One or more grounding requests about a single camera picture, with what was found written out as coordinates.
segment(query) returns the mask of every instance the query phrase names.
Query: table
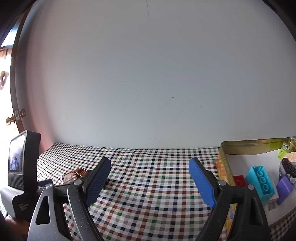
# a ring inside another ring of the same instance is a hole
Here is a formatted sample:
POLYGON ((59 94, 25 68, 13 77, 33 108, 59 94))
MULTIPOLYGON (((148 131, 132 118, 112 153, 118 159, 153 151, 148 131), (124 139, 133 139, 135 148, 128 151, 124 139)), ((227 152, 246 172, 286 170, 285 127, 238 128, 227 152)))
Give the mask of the table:
MULTIPOLYGON (((111 172, 100 197, 89 212, 105 240, 195 240, 210 208, 203 202, 188 170, 197 157, 218 177, 218 147, 191 149, 99 148, 56 143, 37 161, 38 181, 76 167, 93 169, 102 157, 111 160, 111 172)), ((64 205, 71 235, 80 240, 70 207, 64 205)), ((296 216, 292 213, 271 229, 279 240, 296 216)), ((220 240, 226 239, 223 230, 220 240)))

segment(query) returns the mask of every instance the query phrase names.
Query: dark blue gripper pad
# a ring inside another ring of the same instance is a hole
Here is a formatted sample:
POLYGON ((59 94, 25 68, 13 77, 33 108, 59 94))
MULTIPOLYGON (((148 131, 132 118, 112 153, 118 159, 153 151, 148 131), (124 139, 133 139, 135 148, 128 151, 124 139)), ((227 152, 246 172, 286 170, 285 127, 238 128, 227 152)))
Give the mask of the dark blue gripper pad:
POLYGON ((194 183, 196 185, 196 187, 198 188, 198 191, 200 193, 200 195, 202 196, 203 201, 208 204, 211 208, 214 208, 216 205, 216 200, 214 197, 214 189, 213 186, 211 185, 211 183, 209 182, 209 180, 207 179, 204 171, 206 171, 204 169, 203 166, 200 167, 200 165, 202 165, 200 162, 197 163, 197 161, 199 162, 199 160, 195 157, 192 158, 189 161, 189 172, 191 177, 194 180, 194 183))
POLYGON ((96 202, 111 171, 110 160, 108 158, 103 158, 101 161, 104 161, 103 164, 86 189, 85 205, 87 207, 96 202))

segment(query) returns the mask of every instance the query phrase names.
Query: small monitor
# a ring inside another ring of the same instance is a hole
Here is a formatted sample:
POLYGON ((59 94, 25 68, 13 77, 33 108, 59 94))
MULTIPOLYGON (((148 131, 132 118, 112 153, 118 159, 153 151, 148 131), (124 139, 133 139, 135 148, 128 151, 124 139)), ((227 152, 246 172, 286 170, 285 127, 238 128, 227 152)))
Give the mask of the small monitor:
POLYGON ((13 139, 9 148, 9 172, 22 173, 23 151, 25 145, 25 135, 20 135, 13 139))
POLYGON ((8 156, 8 185, 25 192, 35 192, 37 182, 37 159, 41 135, 24 131, 10 142, 8 156))

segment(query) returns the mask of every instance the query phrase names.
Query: white wall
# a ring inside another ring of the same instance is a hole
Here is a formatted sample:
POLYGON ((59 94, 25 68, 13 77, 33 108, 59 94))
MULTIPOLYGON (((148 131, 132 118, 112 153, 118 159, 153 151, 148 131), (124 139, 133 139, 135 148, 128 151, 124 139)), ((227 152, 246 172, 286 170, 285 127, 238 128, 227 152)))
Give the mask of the white wall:
POLYGON ((268 6, 147 3, 34 6, 17 62, 19 107, 45 147, 190 148, 296 134, 296 42, 268 6))

